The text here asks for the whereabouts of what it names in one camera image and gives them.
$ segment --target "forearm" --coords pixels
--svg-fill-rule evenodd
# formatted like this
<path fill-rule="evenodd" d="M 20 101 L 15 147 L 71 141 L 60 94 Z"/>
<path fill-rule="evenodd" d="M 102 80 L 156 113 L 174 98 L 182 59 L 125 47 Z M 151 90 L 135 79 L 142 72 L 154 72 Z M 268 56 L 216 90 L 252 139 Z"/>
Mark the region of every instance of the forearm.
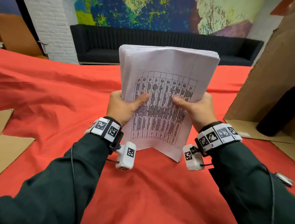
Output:
<path fill-rule="evenodd" d="M 77 223 L 89 204 L 109 150 L 105 140 L 87 134 L 73 148 Z M 26 180 L 15 198 L 0 197 L 0 223 L 74 223 L 71 151 Z"/>
<path fill-rule="evenodd" d="M 270 223 L 272 188 L 268 171 L 241 142 L 231 143 L 211 154 L 210 170 L 220 193 L 230 206 L 237 222 Z M 275 223 L 295 221 L 295 199 L 272 175 L 275 189 Z"/>

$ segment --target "black cylinder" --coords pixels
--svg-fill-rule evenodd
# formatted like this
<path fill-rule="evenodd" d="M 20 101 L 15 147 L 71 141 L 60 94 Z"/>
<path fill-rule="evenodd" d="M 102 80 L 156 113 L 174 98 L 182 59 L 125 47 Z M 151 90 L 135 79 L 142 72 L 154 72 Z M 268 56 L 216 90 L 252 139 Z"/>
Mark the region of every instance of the black cylinder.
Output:
<path fill-rule="evenodd" d="M 256 126 L 266 136 L 274 136 L 295 117 L 295 86 L 288 90 Z"/>

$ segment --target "red fabric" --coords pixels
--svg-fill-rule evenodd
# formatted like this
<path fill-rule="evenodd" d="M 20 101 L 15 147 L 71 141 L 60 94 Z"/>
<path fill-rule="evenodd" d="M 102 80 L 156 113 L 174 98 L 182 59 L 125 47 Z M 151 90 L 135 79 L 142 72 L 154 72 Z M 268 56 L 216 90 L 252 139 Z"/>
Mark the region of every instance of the red fabric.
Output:
<path fill-rule="evenodd" d="M 24 180 L 46 168 L 104 116 L 110 92 L 119 90 L 119 66 L 79 66 L 0 50 L 0 110 L 14 108 L 4 134 L 36 141 L 0 175 L 0 195 L 15 196 Z M 219 66 L 208 87 L 222 119 L 250 67 Z M 194 143 L 192 130 L 188 143 Z M 270 142 L 243 142 L 270 171 L 295 180 L 295 164 Z M 156 151 L 136 153 L 122 172 L 106 162 L 82 223 L 236 223 L 208 168 L 189 172 Z"/>

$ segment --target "hand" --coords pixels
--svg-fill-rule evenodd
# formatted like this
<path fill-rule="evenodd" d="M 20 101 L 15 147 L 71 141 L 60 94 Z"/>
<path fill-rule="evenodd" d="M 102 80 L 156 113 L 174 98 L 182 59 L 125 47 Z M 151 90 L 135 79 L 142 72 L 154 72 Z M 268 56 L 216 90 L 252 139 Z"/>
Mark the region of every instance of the hand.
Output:
<path fill-rule="evenodd" d="M 177 96 L 173 97 L 172 101 L 175 105 L 184 108 L 189 113 L 197 132 L 206 125 L 218 121 L 214 113 L 212 96 L 207 92 L 197 103 L 188 103 Z"/>
<path fill-rule="evenodd" d="M 110 95 L 106 116 L 115 119 L 121 125 L 121 128 L 132 118 L 137 108 L 143 105 L 150 97 L 148 93 L 140 95 L 134 102 L 122 100 L 122 91 L 112 92 Z"/>

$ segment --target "black couch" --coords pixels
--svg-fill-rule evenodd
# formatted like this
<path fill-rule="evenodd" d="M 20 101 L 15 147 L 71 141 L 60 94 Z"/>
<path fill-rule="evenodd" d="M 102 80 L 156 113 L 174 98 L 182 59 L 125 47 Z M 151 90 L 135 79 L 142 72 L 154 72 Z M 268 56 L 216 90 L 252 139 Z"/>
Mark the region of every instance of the black couch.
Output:
<path fill-rule="evenodd" d="M 252 66 L 263 41 L 193 33 L 72 25 L 79 62 L 119 63 L 123 44 L 173 46 L 216 51 L 219 65 Z"/>

